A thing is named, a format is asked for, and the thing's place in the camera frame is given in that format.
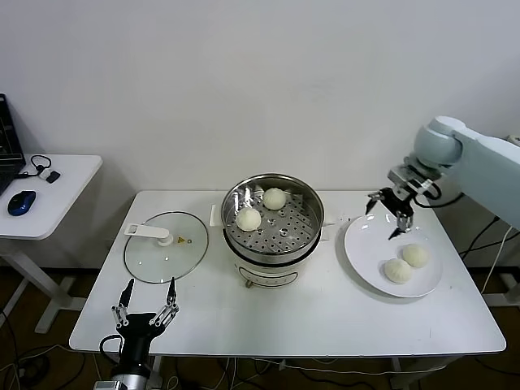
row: blue mouse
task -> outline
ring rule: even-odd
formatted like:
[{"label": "blue mouse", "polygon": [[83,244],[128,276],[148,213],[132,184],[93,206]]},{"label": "blue mouse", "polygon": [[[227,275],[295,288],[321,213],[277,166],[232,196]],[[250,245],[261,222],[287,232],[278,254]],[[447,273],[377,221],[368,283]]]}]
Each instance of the blue mouse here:
[{"label": "blue mouse", "polygon": [[34,191],[22,191],[11,198],[7,205],[7,212],[15,217],[24,215],[29,211],[36,199]]}]

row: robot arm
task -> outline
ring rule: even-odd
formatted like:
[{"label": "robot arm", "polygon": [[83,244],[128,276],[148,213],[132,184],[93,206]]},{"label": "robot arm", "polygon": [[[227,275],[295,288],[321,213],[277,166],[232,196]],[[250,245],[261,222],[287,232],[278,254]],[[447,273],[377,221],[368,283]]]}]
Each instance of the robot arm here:
[{"label": "robot arm", "polygon": [[515,197],[520,194],[520,148],[445,116],[420,128],[414,152],[388,173],[393,186],[369,194],[366,212],[381,201],[397,218],[396,230],[388,239],[399,236],[413,225],[410,202],[442,175],[449,175],[463,193],[494,215],[520,227]]},{"label": "robot arm", "polygon": [[171,278],[166,304],[157,313],[127,313],[133,283],[134,279],[130,279],[119,304],[112,306],[115,329],[124,340],[119,363],[112,369],[111,380],[96,382],[94,390],[145,390],[151,375],[148,367],[150,344],[164,333],[179,311],[176,282]]}]

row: white plate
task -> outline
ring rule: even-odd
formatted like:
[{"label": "white plate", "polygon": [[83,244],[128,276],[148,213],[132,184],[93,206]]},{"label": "white plate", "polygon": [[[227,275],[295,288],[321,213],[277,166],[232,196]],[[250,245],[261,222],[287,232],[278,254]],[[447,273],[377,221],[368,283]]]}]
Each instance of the white plate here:
[{"label": "white plate", "polygon": [[[419,226],[411,232],[389,240],[396,228],[391,214],[369,214],[352,222],[344,235],[344,248],[352,267],[369,284],[395,297],[415,298],[431,293],[442,276],[442,259]],[[393,283],[383,271],[391,258],[402,258],[401,251],[408,244],[419,244],[430,253],[430,261],[423,268],[413,268],[412,279],[405,284]]]}]

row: lid handle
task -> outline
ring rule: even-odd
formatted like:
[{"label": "lid handle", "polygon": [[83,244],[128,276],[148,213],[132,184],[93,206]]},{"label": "lid handle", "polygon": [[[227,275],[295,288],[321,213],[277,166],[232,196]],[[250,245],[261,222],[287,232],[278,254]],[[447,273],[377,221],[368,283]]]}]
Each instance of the lid handle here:
[{"label": "lid handle", "polygon": [[137,223],[129,223],[124,229],[124,235],[157,238],[157,243],[161,246],[168,246],[173,242],[173,236],[168,229]]}]

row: white bun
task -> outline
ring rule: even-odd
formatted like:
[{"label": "white bun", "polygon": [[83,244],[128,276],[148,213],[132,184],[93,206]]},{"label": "white bun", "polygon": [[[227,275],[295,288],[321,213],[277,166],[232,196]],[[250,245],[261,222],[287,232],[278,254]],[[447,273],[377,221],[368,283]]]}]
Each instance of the white bun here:
[{"label": "white bun", "polygon": [[260,213],[251,207],[244,207],[236,215],[236,225],[244,232],[257,230],[262,223]]},{"label": "white bun", "polygon": [[400,258],[393,258],[384,263],[384,274],[392,282],[404,284],[412,279],[412,267]]},{"label": "white bun", "polygon": [[285,192],[279,188],[269,188],[263,194],[263,205],[269,210],[279,210],[285,206],[287,197]]},{"label": "white bun", "polygon": [[407,245],[402,252],[403,260],[409,263],[412,267],[422,268],[430,261],[430,254],[421,245],[410,244]]}]

